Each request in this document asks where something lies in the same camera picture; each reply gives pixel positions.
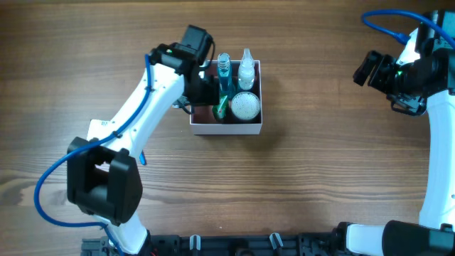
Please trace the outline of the white pink-lined box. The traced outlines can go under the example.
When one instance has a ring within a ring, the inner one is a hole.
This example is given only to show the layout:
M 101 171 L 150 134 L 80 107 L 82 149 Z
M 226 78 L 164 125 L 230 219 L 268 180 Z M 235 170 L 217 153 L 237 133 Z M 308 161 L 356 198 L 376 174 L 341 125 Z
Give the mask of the white pink-lined box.
M 262 114 L 262 77 L 261 62 L 255 61 L 255 83 L 251 93 L 259 99 L 259 112 L 251 120 L 237 118 L 231 109 L 222 122 L 218 122 L 213 114 L 212 106 L 192 107 L 193 114 L 190 116 L 190 127 L 194 135 L 258 135 L 263 124 Z

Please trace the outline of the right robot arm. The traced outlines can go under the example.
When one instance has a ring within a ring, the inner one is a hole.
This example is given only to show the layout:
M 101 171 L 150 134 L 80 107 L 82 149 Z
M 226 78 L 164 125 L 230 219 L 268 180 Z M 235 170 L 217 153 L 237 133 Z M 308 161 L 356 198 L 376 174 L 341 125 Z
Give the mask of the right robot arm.
M 428 116 L 427 184 L 416 223 L 340 223 L 334 252 L 353 255 L 454 254 L 454 11 L 418 14 L 380 9 L 362 14 L 370 28 L 403 45 L 394 58 L 368 52 L 354 83 L 384 94 L 394 112 Z

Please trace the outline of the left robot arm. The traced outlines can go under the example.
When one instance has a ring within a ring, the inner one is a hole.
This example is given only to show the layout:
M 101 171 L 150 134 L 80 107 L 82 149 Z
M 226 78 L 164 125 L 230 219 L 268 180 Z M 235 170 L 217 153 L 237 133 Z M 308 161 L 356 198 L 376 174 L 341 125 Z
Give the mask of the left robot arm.
M 143 78 L 118 113 L 68 147 L 68 200 L 100 222 L 116 255 L 140 255 L 149 239 L 137 214 L 143 193 L 137 159 L 161 118 L 172 105 L 220 101 L 216 79 L 200 76 L 214 52 L 213 37 L 193 25 L 181 42 L 153 48 L 145 55 Z

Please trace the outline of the green soap box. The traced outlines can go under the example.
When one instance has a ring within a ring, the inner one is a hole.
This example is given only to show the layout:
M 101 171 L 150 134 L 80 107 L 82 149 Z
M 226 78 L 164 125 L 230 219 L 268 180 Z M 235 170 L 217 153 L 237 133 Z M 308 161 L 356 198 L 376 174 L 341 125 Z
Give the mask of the green soap box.
M 212 113 L 216 122 L 224 122 L 227 115 L 229 99 L 227 95 L 221 95 L 218 105 L 212 106 Z

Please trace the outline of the teal mouthwash bottle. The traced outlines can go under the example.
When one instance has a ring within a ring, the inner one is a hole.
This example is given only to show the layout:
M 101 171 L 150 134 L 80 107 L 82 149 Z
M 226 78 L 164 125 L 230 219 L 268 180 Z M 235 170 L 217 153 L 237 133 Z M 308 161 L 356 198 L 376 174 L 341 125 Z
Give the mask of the teal mouthwash bottle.
M 218 56 L 217 72 L 220 83 L 220 94 L 226 95 L 231 100 L 235 94 L 235 86 L 232 81 L 232 66 L 228 53 L 221 53 Z

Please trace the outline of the clear spray bottle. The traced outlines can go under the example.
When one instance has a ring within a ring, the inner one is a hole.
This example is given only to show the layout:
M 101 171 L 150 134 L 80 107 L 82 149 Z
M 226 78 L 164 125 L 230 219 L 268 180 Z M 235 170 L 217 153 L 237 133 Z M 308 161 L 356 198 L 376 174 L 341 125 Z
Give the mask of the clear spray bottle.
M 240 90 L 248 91 L 253 88 L 255 81 L 255 61 L 249 48 L 244 49 L 237 76 Z

